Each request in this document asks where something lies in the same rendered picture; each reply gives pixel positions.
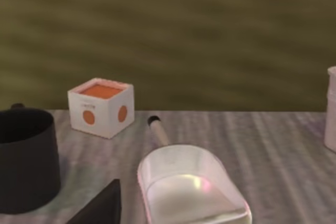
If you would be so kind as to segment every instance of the table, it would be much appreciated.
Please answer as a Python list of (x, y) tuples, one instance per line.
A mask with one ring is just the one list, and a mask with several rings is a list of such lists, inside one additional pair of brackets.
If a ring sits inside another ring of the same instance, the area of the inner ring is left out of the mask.
[(52, 111), (63, 188), (48, 205), (1, 224), (64, 224), (115, 178), (122, 183), (122, 224), (145, 224), (136, 181), (155, 149), (146, 125), (158, 115), (172, 143), (213, 152), (249, 202), (254, 224), (335, 224), (336, 154), (323, 146), (324, 113), (138, 111), (111, 140), (71, 129), (68, 111)]

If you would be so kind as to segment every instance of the mug handle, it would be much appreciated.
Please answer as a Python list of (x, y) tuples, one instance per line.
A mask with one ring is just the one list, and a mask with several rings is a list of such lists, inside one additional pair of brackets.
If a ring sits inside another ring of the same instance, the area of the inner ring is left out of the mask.
[(12, 106), (10, 106), (11, 109), (20, 109), (20, 108), (24, 108), (24, 104), (23, 103), (14, 103)]

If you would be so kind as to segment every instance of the orange box top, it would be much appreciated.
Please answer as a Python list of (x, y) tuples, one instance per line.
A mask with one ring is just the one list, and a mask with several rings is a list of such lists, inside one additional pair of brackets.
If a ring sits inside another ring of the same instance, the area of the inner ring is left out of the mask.
[(122, 89), (114, 88), (114, 87), (108, 87), (101, 84), (95, 84), (83, 91), (81, 91), (81, 94), (89, 95), (91, 97), (98, 97), (103, 99), (109, 99), (112, 96), (120, 93)]

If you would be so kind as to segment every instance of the black object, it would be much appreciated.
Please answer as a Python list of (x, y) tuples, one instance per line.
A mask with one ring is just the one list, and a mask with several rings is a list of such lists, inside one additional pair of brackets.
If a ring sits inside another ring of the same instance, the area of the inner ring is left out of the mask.
[(147, 119), (148, 126), (152, 124), (154, 121), (161, 121), (161, 119), (157, 115), (152, 115)]
[(120, 224), (121, 189), (119, 179), (113, 180), (67, 224)]
[(13, 104), (0, 112), (0, 213), (22, 214), (49, 203), (60, 191), (53, 116)]

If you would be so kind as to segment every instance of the white container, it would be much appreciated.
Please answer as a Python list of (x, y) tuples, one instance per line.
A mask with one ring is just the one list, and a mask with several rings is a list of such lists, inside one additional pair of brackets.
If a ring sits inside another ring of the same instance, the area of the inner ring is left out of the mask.
[(134, 121), (131, 84), (94, 78), (68, 91), (71, 127), (112, 138)]
[(139, 165), (149, 224), (251, 224), (248, 204), (211, 152), (170, 145)]
[(329, 68), (328, 74), (328, 106), (324, 144), (326, 147), (336, 152), (336, 67)]

